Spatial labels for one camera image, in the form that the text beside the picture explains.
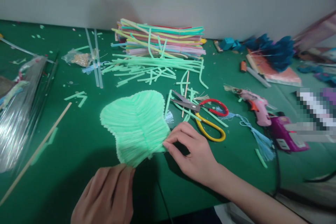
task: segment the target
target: plastic bag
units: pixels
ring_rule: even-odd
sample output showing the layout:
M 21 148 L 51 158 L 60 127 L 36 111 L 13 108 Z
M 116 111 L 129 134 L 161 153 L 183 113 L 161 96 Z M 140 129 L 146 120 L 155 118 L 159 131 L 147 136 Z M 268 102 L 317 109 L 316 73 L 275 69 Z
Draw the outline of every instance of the plastic bag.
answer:
M 88 67 L 91 64 L 92 58 L 90 54 L 84 54 L 76 50 L 71 50 L 62 57 L 62 60 L 65 60 L 66 63 L 76 63 L 81 67 Z

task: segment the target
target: table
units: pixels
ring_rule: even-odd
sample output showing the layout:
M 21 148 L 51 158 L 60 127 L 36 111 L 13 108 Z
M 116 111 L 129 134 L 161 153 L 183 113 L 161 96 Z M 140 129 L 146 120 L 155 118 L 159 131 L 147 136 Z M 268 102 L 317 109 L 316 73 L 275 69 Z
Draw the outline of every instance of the table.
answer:
M 103 33 L 98 38 L 100 56 L 107 54 L 101 61 L 111 60 L 112 53 L 121 53 L 120 49 L 110 47 L 111 42 L 115 43 L 112 31 L 98 32 Z M 30 158 L 66 107 L 68 102 L 63 99 L 75 91 L 85 91 L 88 96 L 82 108 L 78 108 L 78 103 L 73 100 L 72 106 L 58 126 L 54 143 L 48 146 L 38 162 L 27 170 L 0 208 L 0 218 L 6 220 L 4 223 L 69 222 L 79 196 L 96 170 L 99 167 L 118 164 L 114 137 L 100 124 L 99 114 L 103 107 L 118 98 L 142 90 L 157 90 L 167 98 L 169 89 L 179 89 L 175 82 L 181 79 L 184 71 L 176 71 L 177 80 L 160 78 L 151 86 L 132 80 L 119 88 L 115 87 L 120 81 L 119 77 L 110 72 L 103 76 L 104 88 L 100 89 L 96 87 L 93 73 L 83 74 L 79 66 L 70 66 L 61 59 L 61 56 L 72 48 L 88 44 L 84 29 L 76 28 L 73 31 L 72 27 L 51 25 L 45 25 L 45 28 L 41 29 L 40 24 L 0 21 L 0 33 L 13 44 L 39 55 L 47 54 L 51 60 L 54 60 L 59 52 L 59 67 L 36 133 L 27 154 L 20 160 L 22 164 Z M 224 91 L 224 83 L 251 89 L 277 107 L 277 111 L 285 112 L 292 122 L 297 121 L 298 105 L 295 96 L 291 94 L 296 90 L 295 87 L 272 84 L 271 88 L 266 89 L 248 73 L 239 72 L 239 62 L 244 59 L 244 54 L 234 54 L 230 51 L 218 54 L 211 40 L 204 48 L 207 55 L 204 57 L 205 69 L 202 79 L 209 89 L 206 90 L 200 84 L 195 73 L 190 73 L 189 87 L 223 101 L 230 112 L 246 117 L 253 127 L 261 132 L 263 130 L 255 123 L 255 115 L 249 111 L 249 105 L 244 102 L 238 103 L 234 94 Z M 19 67 L 9 61 L 23 58 L 30 59 L 31 56 L 0 43 L 0 75 L 14 79 Z M 325 86 L 310 74 L 299 75 L 305 86 Z M 182 121 L 181 112 L 173 104 L 169 109 L 174 116 L 174 123 L 169 126 L 173 128 Z M 213 121 L 205 112 L 201 114 Z M 193 120 L 189 122 L 198 130 Z M 265 169 L 255 154 L 257 143 L 249 128 L 240 126 L 238 118 L 226 123 L 229 125 L 229 128 L 224 129 L 226 140 L 220 143 L 209 142 L 217 161 L 260 190 L 274 190 L 276 161 L 269 162 L 268 169 Z M 217 134 L 212 128 L 209 128 L 209 133 Z M 312 179 L 334 170 L 336 145 L 309 145 L 311 149 L 302 153 L 279 152 L 282 187 L 301 183 L 303 179 Z M 15 176 L 15 172 L 0 174 L 1 196 Z M 151 160 L 145 160 L 137 168 L 133 197 L 133 222 L 160 221 L 226 202 L 223 197 L 186 178 L 168 153 L 155 154 Z

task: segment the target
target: red scissors handle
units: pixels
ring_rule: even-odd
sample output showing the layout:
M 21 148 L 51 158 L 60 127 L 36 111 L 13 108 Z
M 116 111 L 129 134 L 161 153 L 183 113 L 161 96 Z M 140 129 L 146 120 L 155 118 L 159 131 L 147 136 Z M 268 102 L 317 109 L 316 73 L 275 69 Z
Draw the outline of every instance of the red scissors handle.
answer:
M 225 117 L 225 116 L 227 116 L 229 114 L 228 108 L 221 101 L 216 100 L 216 99 L 206 99 L 206 100 L 202 101 L 199 105 L 202 107 L 204 104 L 206 104 L 208 102 L 215 102 L 215 103 L 219 104 L 222 107 L 223 111 L 224 111 L 224 114 L 223 114 L 221 112 L 218 112 L 217 110 L 213 110 L 212 108 L 206 108 L 211 113 L 214 113 L 214 114 L 216 114 L 218 116 L 222 116 L 222 117 Z

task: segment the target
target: finger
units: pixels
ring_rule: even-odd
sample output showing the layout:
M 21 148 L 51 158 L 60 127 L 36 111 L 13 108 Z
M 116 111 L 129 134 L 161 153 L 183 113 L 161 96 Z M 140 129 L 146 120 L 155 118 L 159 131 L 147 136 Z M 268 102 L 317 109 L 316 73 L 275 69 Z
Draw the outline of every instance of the finger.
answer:
M 135 169 L 132 170 L 131 177 L 129 178 L 129 187 L 127 194 L 127 206 L 125 212 L 125 224 L 128 224 L 132 220 L 133 216 L 133 178 L 134 178 Z
M 92 184 L 92 181 L 93 181 L 93 177 L 90 179 L 90 181 L 89 181 L 88 184 L 86 185 L 86 187 L 85 187 L 85 189 L 84 189 L 84 191 L 83 191 L 83 193 L 82 193 L 82 195 L 80 196 L 80 198 L 79 198 L 78 201 L 83 200 L 83 199 L 85 199 L 85 198 L 87 197 L 87 195 L 88 195 L 88 193 L 89 193 L 89 189 L 90 189 L 91 184 Z
M 179 125 L 177 125 L 172 131 L 172 133 L 182 131 L 183 133 L 187 134 L 188 136 L 194 138 L 194 139 L 200 139 L 202 135 L 200 135 L 193 126 L 191 126 L 188 122 L 181 122 Z
M 94 175 L 91 187 L 86 197 L 91 202 L 95 201 L 98 198 L 100 191 L 102 190 L 102 187 L 104 185 L 105 179 L 109 173 L 109 170 L 110 167 L 99 168 Z
M 194 138 L 191 138 L 190 136 L 188 136 L 184 132 L 177 131 L 177 132 L 174 132 L 173 134 L 170 134 L 164 142 L 168 142 L 168 143 L 171 143 L 171 144 L 173 144 L 175 142 L 180 142 L 181 144 L 186 146 L 188 148 L 188 150 L 190 151 L 193 144 L 195 144 L 195 141 L 196 140 Z
M 106 201 L 107 204 L 110 204 L 110 206 L 112 205 L 111 199 L 116 188 L 118 177 L 125 167 L 126 164 L 119 164 L 117 166 L 111 167 L 103 188 L 101 189 L 99 197 L 101 197 L 101 200 Z
M 123 223 L 125 219 L 126 207 L 127 207 L 127 193 L 130 184 L 130 177 L 133 168 L 127 166 L 120 174 L 117 182 L 117 186 L 114 192 L 114 198 L 112 202 L 111 219 L 115 223 Z
M 183 156 L 183 154 L 172 143 L 163 142 L 162 144 L 167 148 L 169 154 L 173 157 L 178 166 L 181 168 L 187 158 Z

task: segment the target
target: pink hot glue gun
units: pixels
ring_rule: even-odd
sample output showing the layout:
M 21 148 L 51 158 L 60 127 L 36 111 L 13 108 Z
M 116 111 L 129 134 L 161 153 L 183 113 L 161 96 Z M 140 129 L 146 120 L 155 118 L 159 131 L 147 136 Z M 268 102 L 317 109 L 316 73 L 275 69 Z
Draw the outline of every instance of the pink hot glue gun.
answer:
M 237 89 L 237 94 L 240 95 L 241 98 L 247 100 L 254 110 L 257 116 L 257 124 L 263 127 L 270 126 L 272 124 L 270 117 L 268 116 L 268 112 L 266 110 L 266 106 L 268 102 L 266 99 L 261 98 L 259 95 L 256 95 L 250 91 L 244 89 Z

